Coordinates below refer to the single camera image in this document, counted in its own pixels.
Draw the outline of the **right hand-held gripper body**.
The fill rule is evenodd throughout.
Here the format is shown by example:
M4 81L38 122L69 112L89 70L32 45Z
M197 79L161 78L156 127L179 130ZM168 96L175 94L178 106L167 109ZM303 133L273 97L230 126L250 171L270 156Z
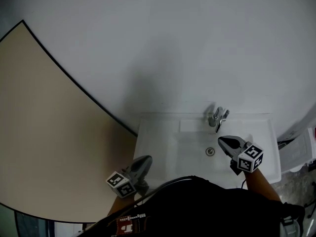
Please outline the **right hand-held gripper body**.
M255 143L246 142L241 149L237 150L237 155L230 163L231 170L239 175L242 171L254 172L263 161L264 151Z

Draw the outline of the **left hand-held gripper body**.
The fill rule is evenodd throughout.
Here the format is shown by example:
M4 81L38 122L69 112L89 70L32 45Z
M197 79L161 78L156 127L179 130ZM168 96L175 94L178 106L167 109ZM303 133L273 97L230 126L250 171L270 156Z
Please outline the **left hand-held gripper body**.
M127 198L131 195L138 193L144 196L149 189L148 183L143 180L135 180L126 169L115 171L107 180L106 183L119 198Z

